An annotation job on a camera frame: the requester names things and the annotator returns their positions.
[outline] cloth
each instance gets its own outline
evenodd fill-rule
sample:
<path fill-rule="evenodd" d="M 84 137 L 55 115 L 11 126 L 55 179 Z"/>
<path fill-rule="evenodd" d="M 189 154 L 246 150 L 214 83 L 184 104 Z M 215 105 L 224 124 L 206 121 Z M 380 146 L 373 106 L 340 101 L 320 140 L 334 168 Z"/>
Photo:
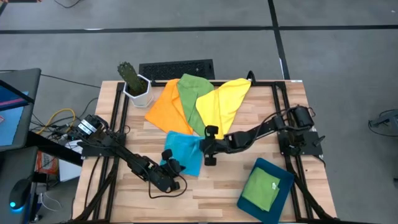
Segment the cloth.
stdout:
<path fill-rule="evenodd" d="M 14 141 L 23 111 L 24 107 L 0 111 L 0 117 L 4 119 L 0 122 L 0 146 L 9 146 Z"/>
<path fill-rule="evenodd" d="M 200 118 L 195 103 L 198 97 L 214 90 L 213 84 L 211 84 L 206 78 L 184 74 L 180 81 L 178 81 L 177 88 L 180 93 L 182 108 L 188 124 L 198 135 L 204 136 L 205 125 Z"/>
<path fill-rule="evenodd" d="M 250 84 L 249 80 L 239 78 L 197 99 L 196 107 L 205 126 L 218 127 L 217 139 L 223 139 L 228 133 Z"/>
<path fill-rule="evenodd" d="M 203 137 L 180 134 L 171 131 L 167 134 L 164 149 L 171 149 L 173 158 L 180 162 L 181 166 L 185 166 L 183 174 L 199 176 L 201 160 L 203 154 L 200 151 L 199 143 Z"/>
<path fill-rule="evenodd" d="M 246 183 L 242 197 L 257 207 L 269 212 L 276 196 L 279 193 L 280 179 L 269 175 L 261 168 L 255 168 Z"/>
<path fill-rule="evenodd" d="M 145 119 L 166 133 L 176 131 L 192 134 L 192 128 L 185 119 L 177 82 L 178 79 L 167 82 L 162 94 L 145 115 Z"/>

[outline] wooden table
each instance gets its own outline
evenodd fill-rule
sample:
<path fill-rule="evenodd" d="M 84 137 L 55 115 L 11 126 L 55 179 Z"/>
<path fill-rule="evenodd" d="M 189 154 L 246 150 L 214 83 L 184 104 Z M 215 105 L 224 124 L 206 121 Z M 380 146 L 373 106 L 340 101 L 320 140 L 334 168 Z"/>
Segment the wooden table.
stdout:
<path fill-rule="evenodd" d="M 103 82 L 99 93 L 96 114 L 108 122 L 111 119 L 116 85 L 117 82 Z M 302 82 L 286 81 L 286 86 L 290 106 L 297 104 L 308 106 Z M 162 90 L 163 87 L 153 88 L 155 98 L 159 97 Z M 281 96 L 281 93 L 279 93 L 280 104 L 283 106 Z M 123 98 L 124 95 L 120 100 L 118 122 L 123 108 Z M 129 103 L 126 124 L 131 127 L 131 131 L 127 134 L 126 147 L 132 152 L 160 162 L 166 133 L 144 119 L 148 110 L 149 108 L 135 108 L 132 103 Z M 271 88 L 266 86 L 251 87 L 229 131 L 251 129 L 259 125 L 267 115 L 273 112 L 275 112 L 275 106 Z M 157 199 L 149 198 L 148 183 L 136 177 L 127 167 L 127 164 L 121 161 L 118 169 L 111 222 L 258 222 L 254 217 L 240 210 L 236 206 L 236 202 L 258 157 L 285 169 L 284 158 L 279 152 L 276 134 L 256 141 L 247 151 L 238 154 L 218 154 L 216 157 L 217 166 L 202 165 L 199 177 L 184 176 L 188 182 L 188 189 L 182 196 Z M 83 163 L 73 206 L 74 217 L 77 217 L 83 210 L 86 188 L 95 160 L 95 158 L 89 158 Z M 335 207 L 323 164 L 312 156 L 302 156 L 302 162 L 309 191 L 325 211 L 335 217 Z M 110 170 L 112 163 L 112 160 L 110 160 L 108 170 Z M 102 159 L 95 169 L 88 202 L 98 188 L 101 164 Z M 180 181 L 180 184 L 183 189 L 184 183 Z M 152 195 L 163 194 L 156 187 L 151 187 L 151 189 Z M 301 213 L 305 217 L 302 194 L 299 190 L 297 192 Z M 108 192 L 105 192 L 104 196 L 100 218 L 103 218 L 105 214 Z M 280 221 L 295 221 L 290 194 Z"/>

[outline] orange cloth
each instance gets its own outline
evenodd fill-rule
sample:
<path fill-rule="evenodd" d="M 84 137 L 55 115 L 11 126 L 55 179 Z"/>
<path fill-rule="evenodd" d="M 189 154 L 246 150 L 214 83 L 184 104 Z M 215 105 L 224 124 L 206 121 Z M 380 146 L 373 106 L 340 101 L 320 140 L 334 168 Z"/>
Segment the orange cloth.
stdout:
<path fill-rule="evenodd" d="M 162 94 L 145 115 L 145 119 L 168 133 L 175 131 L 192 134 L 193 130 L 185 119 L 180 94 L 177 89 L 178 78 L 167 82 Z"/>

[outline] computer monitor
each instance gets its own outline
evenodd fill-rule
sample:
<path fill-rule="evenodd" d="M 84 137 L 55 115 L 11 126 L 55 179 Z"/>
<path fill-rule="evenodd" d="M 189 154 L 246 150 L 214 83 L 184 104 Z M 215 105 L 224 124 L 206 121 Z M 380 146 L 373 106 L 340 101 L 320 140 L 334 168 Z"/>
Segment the computer monitor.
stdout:
<path fill-rule="evenodd" d="M 26 106 L 35 101 L 23 92 L 0 80 L 0 111 Z"/>

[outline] gray carpet floor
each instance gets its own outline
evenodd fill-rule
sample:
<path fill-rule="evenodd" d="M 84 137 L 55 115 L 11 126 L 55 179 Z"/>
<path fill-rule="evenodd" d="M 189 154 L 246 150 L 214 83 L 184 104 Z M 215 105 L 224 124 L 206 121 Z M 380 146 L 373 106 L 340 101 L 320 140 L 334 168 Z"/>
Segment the gray carpet floor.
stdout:
<path fill-rule="evenodd" d="M 64 4 L 74 1 L 59 0 Z M 280 26 L 398 24 L 395 0 L 274 0 Z M 83 0 L 64 9 L 52 0 L 8 4 L 0 30 L 174 26 L 270 26 L 266 0 Z M 368 120 L 397 108 L 398 30 L 282 31 L 291 79 L 303 80 L 323 142 L 326 171 L 343 220 L 396 223 L 398 140 L 368 130 Z M 120 80 L 119 62 L 212 58 L 218 79 L 282 79 L 273 31 L 0 35 L 0 70 L 42 73 L 101 85 Z M 78 114 L 99 89 L 42 77 L 34 113 L 46 121 L 60 108 Z M 94 113 L 95 103 L 88 108 Z M 77 179 L 49 195 L 60 212 L 42 209 L 40 223 L 70 218 Z"/>

